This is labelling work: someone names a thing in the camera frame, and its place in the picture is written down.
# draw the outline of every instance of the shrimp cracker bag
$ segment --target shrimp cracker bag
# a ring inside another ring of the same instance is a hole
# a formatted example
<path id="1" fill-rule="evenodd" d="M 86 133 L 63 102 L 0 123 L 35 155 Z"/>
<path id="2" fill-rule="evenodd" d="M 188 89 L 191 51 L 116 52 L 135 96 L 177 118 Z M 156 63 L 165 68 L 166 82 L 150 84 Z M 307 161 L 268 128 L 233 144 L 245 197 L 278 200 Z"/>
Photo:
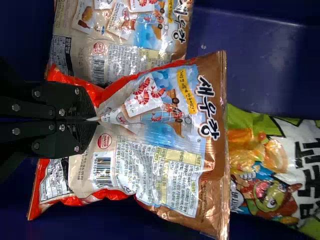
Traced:
<path id="1" fill-rule="evenodd" d="M 320 122 L 228 105 L 231 211 L 320 239 Z"/>
<path id="2" fill-rule="evenodd" d="M 49 66 L 109 85 L 184 59 L 193 0 L 56 0 Z"/>
<path id="3" fill-rule="evenodd" d="M 134 196 L 165 220 L 226 239 L 225 53 L 123 77 L 98 98 L 100 125 L 85 153 L 39 161 L 29 219 L 57 201 L 81 206 Z M 45 171 L 67 176 L 62 191 L 51 191 L 54 177 Z"/>

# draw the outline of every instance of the barcode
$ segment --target barcode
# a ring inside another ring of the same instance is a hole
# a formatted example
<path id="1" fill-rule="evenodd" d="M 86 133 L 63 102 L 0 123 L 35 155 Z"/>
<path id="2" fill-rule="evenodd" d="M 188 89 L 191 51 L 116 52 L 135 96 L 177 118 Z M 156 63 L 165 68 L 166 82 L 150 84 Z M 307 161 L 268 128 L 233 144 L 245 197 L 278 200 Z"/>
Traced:
<path id="1" fill-rule="evenodd" d="M 95 59 L 91 61 L 91 75 L 92 81 L 98 84 L 105 83 L 105 60 Z"/>
<path id="2" fill-rule="evenodd" d="M 113 187 L 111 175 L 111 157 L 97 157 L 96 158 L 96 182 L 100 187 Z"/>

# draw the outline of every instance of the blue plastic surface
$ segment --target blue plastic surface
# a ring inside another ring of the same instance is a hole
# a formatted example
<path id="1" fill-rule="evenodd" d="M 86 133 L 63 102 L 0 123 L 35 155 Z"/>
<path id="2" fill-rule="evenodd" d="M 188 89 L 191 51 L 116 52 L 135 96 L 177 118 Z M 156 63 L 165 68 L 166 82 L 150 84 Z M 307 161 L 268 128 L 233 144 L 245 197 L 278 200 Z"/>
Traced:
<path id="1" fill-rule="evenodd" d="M 187 57 L 226 50 L 231 104 L 276 116 L 320 119 L 319 26 L 208 7 L 195 8 L 193 19 Z"/>
<path id="2" fill-rule="evenodd" d="M 227 51 L 228 100 L 237 107 L 320 119 L 319 11 L 319 6 L 306 1 L 198 0 L 187 56 Z M 0 18 L 0 55 L 25 81 L 42 81 L 54 20 L 52 1 L 2 1 Z M 0 185 L 2 239 L 209 239 L 158 218 L 132 198 L 103 200 L 85 207 L 56 204 L 28 222 L 36 162 L 26 159 Z M 258 238 L 306 237 L 276 222 L 231 215 L 230 239 Z"/>

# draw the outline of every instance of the red logo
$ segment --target red logo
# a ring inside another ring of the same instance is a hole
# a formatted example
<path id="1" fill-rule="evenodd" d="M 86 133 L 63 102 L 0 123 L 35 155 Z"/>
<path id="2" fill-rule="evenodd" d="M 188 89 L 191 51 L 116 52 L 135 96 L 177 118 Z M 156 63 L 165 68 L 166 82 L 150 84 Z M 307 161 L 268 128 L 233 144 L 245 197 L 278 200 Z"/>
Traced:
<path id="1" fill-rule="evenodd" d="M 105 45 L 98 41 L 93 45 L 93 51 L 96 54 L 102 54 L 105 51 Z"/>
<path id="2" fill-rule="evenodd" d="M 112 143 L 112 138 L 109 134 L 104 133 L 98 138 L 98 146 L 101 149 L 106 149 Z"/>

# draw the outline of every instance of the green snack bag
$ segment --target green snack bag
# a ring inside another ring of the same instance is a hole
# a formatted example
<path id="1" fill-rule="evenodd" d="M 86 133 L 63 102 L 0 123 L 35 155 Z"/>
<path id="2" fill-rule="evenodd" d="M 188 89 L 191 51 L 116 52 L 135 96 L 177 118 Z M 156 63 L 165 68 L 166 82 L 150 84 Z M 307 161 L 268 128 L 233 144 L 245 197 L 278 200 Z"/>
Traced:
<path id="1" fill-rule="evenodd" d="M 320 239 L 320 122 L 228 104 L 232 212 Z"/>

